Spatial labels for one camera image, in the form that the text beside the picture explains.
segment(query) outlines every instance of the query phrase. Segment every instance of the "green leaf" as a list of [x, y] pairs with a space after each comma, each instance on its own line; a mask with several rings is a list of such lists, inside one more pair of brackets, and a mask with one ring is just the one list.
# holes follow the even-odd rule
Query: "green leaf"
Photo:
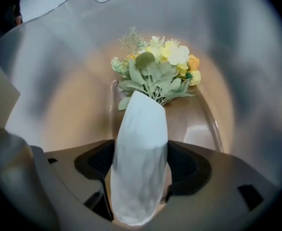
[[145, 68], [148, 64], [155, 62], [155, 57], [150, 52], [141, 53], [136, 58], [136, 66], [138, 68]]
[[120, 103], [118, 104], [118, 109], [119, 109], [119, 110], [126, 110], [130, 98], [131, 98], [131, 97], [124, 97], [124, 98], [120, 101]]
[[186, 92], [187, 92], [187, 89], [188, 89], [188, 86], [189, 86], [189, 81], [190, 81], [190, 79], [184, 80], [184, 81], [180, 84], [180, 86], [179, 86], [179, 88], [177, 89], [176, 93], [186, 93]]
[[156, 86], [160, 87], [161, 89], [165, 89], [165, 88], [167, 88], [168, 85], [171, 84], [172, 79], [173, 79], [172, 75], [164, 75], [155, 84], [156, 84]]
[[141, 91], [144, 91], [144, 88], [143, 88], [142, 85], [140, 85], [137, 82], [134, 82], [132, 80], [121, 81], [118, 85], [125, 90], [141, 90]]
[[122, 74], [122, 77], [123, 77], [124, 79], [130, 79], [129, 70], [124, 71], [123, 74]]
[[186, 73], [186, 79], [192, 79], [192, 74], [191, 73]]
[[150, 74], [148, 73], [147, 69], [146, 68], [141, 68], [140, 69], [140, 73], [143, 75], [143, 76], [149, 76]]
[[167, 99], [174, 99], [174, 98], [185, 98], [185, 97], [192, 97], [193, 95], [189, 93], [172, 93], [166, 96]]
[[176, 78], [175, 80], [173, 80], [171, 82], [170, 85], [168, 85], [166, 88], [164, 88], [161, 91], [160, 96], [166, 97], [166, 96], [174, 93], [174, 91], [177, 90], [180, 87], [180, 83], [181, 83], [181, 79], [180, 78]]
[[144, 84], [144, 79], [139, 71], [139, 69], [136, 67], [136, 62], [132, 59], [129, 61], [129, 74], [131, 80], [135, 81], [136, 83], [143, 85]]
[[186, 93], [189, 93], [189, 94], [191, 94], [192, 96], [194, 96], [194, 94], [195, 94], [195, 90], [187, 90], [187, 92]]
[[149, 75], [152, 76], [153, 82], [159, 81], [163, 76], [163, 71], [161, 68], [157, 67], [155, 63], [150, 63], [146, 66]]
[[177, 75], [177, 67], [171, 65], [169, 62], [163, 62], [159, 65], [159, 68], [162, 69], [163, 74], [170, 74], [172, 77]]

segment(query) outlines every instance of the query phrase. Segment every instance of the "beige surface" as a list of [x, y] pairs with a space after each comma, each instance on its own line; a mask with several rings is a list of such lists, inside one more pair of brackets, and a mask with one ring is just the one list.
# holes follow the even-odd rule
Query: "beige surface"
[[[216, 124], [206, 117], [213, 115], [227, 152], [233, 126], [228, 90], [215, 65], [194, 47], [189, 48], [201, 59], [202, 82], [198, 88], [206, 102], [201, 102], [198, 96], [169, 102], [165, 106], [168, 138], [216, 150], [211, 131]], [[124, 115], [117, 107], [123, 95], [116, 83], [119, 75], [111, 69], [110, 60], [114, 56], [122, 59], [128, 53], [126, 49], [120, 49], [118, 42], [108, 44], [89, 54], [82, 66], [75, 66], [74, 71], [62, 79], [43, 119], [41, 141], [44, 151], [117, 137]], [[205, 114], [206, 104], [212, 114]]]

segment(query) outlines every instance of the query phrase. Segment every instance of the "flower bouquet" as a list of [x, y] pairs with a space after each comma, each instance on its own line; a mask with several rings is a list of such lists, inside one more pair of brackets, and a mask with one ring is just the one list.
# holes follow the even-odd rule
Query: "flower bouquet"
[[126, 109], [135, 90], [161, 105], [178, 97], [193, 96], [188, 86], [198, 85], [201, 81], [200, 59], [189, 54], [186, 46], [173, 38], [165, 40], [164, 36], [162, 39], [152, 36], [146, 41], [135, 27], [120, 41], [132, 49], [132, 53], [122, 61], [118, 57], [111, 61], [112, 69], [121, 75], [122, 92], [127, 93], [119, 103], [119, 110]]

